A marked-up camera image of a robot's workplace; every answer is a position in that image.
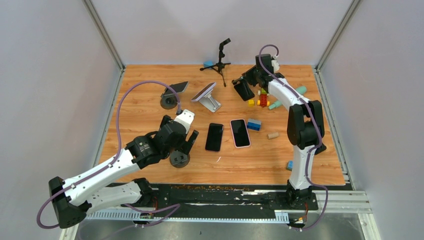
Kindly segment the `purple dark smartphone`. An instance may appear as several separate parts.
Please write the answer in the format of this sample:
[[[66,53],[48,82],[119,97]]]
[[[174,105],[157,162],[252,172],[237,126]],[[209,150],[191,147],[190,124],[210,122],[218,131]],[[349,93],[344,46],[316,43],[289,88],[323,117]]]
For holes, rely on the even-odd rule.
[[[220,123],[210,123],[208,127],[205,150],[219,152],[221,150],[224,125]]]

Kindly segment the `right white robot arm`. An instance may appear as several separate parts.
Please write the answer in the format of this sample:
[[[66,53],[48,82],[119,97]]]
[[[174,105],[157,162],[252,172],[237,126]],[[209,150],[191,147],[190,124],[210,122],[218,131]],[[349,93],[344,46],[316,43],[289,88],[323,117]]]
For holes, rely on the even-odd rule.
[[[293,167],[287,182],[286,204],[298,209],[312,196],[312,183],[309,175],[316,150],[322,146],[325,135],[322,104],[309,100],[296,91],[278,73],[279,64],[270,54],[259,54],[256,64],[244,72],[232,84],[243,101],[255,95],[250,86],[259,86],[267,94],[275,97],[288,111],[287,137],[293,145]]]

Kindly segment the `pink case smartphone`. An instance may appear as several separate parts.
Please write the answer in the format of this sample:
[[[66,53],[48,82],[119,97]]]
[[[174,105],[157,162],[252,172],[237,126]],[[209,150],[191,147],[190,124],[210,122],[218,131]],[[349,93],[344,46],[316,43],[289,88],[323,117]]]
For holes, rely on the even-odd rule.
[[[244,119],[231,120],[230,128],[236,148],[246,148],[251,145],[250,136]]]

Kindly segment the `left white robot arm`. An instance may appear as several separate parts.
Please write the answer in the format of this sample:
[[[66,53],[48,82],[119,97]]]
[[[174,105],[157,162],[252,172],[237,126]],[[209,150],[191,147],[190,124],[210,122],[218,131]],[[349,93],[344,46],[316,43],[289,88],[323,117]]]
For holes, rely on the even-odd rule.
[[[165,115],[159,130],[135,137],[107,161],[74,177],[50,179],[48,187],[57,227],[70,228],[89,214],[121,204],[149,206],[153,193],[146,179],[135,179],[120,188],[109,185],[171,155],[187,158],[199,134],[194,130],[187,136],[194,119],[195,114],[187,109],[175,119]]]

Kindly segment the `grey phone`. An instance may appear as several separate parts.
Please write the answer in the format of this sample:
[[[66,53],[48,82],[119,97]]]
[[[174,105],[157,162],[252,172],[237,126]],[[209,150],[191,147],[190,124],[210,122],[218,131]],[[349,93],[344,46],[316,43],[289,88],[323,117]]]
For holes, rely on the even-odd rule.
[[[166,91],[163,93],[163,96],[171,97],[171,96],[174,96],[175,94],[183,93],[187,89],[188,84],[189,84],[188,81],[171,84],[169,87],[172,88],[173,91],[167,88]]]

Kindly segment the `grey round-base phone stand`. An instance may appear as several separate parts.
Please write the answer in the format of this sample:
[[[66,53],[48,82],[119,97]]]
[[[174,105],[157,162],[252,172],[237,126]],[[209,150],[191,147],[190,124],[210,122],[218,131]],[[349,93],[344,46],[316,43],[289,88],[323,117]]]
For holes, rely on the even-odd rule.
[[[169,154],[169,161],[174,168],[184,168],[190,162],[190,154],[175,150]]]

